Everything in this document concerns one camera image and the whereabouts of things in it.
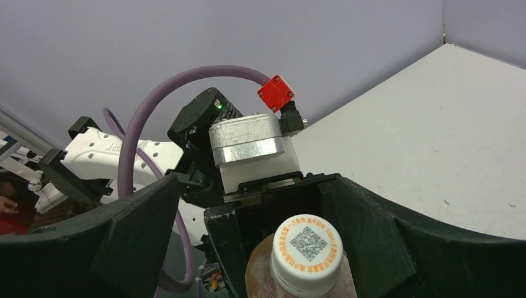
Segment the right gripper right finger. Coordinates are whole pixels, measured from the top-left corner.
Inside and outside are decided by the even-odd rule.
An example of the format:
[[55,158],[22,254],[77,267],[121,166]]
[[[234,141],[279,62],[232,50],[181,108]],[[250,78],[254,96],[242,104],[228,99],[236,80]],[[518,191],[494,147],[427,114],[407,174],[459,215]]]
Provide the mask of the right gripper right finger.
[[359,297],[524,297],[525,242],[455,227],[341,176],[319,185]]

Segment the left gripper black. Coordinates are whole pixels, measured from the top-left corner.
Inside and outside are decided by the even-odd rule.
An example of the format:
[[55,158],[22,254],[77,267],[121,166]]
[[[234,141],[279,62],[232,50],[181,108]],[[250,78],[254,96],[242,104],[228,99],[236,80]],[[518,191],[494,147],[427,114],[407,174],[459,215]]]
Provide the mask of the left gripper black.
[[334,222],[324,187],[337,174],[290,173],[242,184],[222,205],[207,208],[204,224],[228,297],[246,297],[245,272],[255,247],[286,219],[314,214]]

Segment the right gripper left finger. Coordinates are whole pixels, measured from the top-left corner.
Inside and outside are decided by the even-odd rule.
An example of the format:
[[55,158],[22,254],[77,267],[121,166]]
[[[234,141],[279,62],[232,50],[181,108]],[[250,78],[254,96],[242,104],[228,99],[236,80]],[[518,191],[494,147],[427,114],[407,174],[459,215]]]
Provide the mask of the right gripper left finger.
[[179,203],[166,176],[110,204],[1,237],[2,297],[153,297]]

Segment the beige bottle cap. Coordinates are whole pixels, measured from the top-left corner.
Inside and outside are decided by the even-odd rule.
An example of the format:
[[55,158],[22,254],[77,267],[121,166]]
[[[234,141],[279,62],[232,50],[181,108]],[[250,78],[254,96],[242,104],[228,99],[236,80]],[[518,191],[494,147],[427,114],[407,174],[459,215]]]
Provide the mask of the beige bottle cap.
[[299,214],[274,234],[271,270],[277,284],[295,297],[327,297],[336,286],[344,256],[342,239],[326,219]]

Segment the tea bottle red label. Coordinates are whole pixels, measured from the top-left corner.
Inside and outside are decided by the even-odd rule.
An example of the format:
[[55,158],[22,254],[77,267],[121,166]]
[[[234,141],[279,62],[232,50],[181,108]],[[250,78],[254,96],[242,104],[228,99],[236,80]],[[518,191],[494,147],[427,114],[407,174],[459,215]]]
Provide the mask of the tea bottle red label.
[[248,297],[357,297],[340,238],[300,232],[284,245],[276,239],[268,236],[251,253]]

